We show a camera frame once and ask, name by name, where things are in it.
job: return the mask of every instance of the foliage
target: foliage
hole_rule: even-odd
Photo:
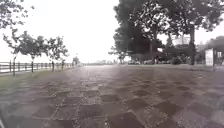
[[[43,51],[41,51],[41,47],[43,47],[44,38],[42,36],[38,36],[37,39],[34,39],[31,35],[24,31],[24,33],[20,36],[20,47],[21,53],[23,55],[30,55],[32,61],[38,56],[41,56]]]
[[[12,49],[12,54],[13,54],[13,61],[15,61],[18,53],[21,51],[20,49],[20,42],[19,42],[19,36],[16,35],[18,32],[18,29],[12,29],[11,36],[6,36],[3,34],[3,40],[8,44],[8,47]]]
[[[51,61],[54,60],[64,60],[64,57],[68,56],[68,50],[63,44],[62,37],[50,38],[47,41],[47,56],[50,57]]]
[[[118,48],[115,47],[111,47],[110,52],[108,52],[108,54],[110,55],[118,55],[118,59],[120,60],[120,62],[122,62],[124,60],[124,58],[128,55],[127,53],[123,52],[122,50],[117,50]]]
[[[172,33],[190,34],[189,52],[191,64],[194,64],[195,29],[204,28],[212,31],[222,21],[223,0],[160,0],[167,16]]]
[[[22,18],[28,17],[28,10],[22,6],[23,0],[1,0],[0,1],[0,29],[16,24],[23,25]]]
[[[224,36],[218,36],[215,39],[211,39],[208,44],[206,44],[205,49],[214,48],[219,52],[224,52]]]
[[[181,60],[178,57],[173,57],[171,60],[171,64],[173,65],[181,64]]]
[[[144,24],[140,22],[138,10],[141,9],[144,0],[120,0],[120,3],[114,8],[116,18],[120,27],[114,35],[115,46],[112,51],[124,55],[132,56],[132,54],[146,54],[150,51],[157,51],[162,46],[160,40],[152,39],[149,31],[143,31]],[[154,42],[154,47],[150,48],[150,44]]]
[[[157,35],[167,31],[166,9],[156,0],[144,1],[138,9],[133,11],[131,20],[141,26],[144,35],[150,40],[150,52],[153,54],[158,40]]]

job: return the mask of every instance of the bush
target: bush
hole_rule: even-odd
[[[181,64],[181,60],[178,59],[177,57],[173,57],[171,60],[171,64],[173,64],[173,65]]]

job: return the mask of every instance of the fence post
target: fence post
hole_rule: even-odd
[[[13,61],[13,76],[15,76],[15,75],[16,75],[16,73],[15,73],[15,65],[16,65],[16,62],[15,62],[15,61]]]
[[[20,62],[18,62],[18,71],[20,71]]]
[[[31,62],[31,71],[33,73],[33,61]]]
[[[27,64],[25,63],[25,71],[27,70]]]
[[[9,72],[12,72],[12,63],[11,63],[11,60],[9,62]]]

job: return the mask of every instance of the road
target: road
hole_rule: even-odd
[[[87,66],[0,91],[10,128],[224,128],[224,72]]]

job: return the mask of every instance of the parked car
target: parked car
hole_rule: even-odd
[[[144,61],[144,64],[153,64],[153,61],[152,60],[146,60],[146,61]]]
[[[129,61],[128,64],[129,65],[139,65],[141,63],[139,61]]]

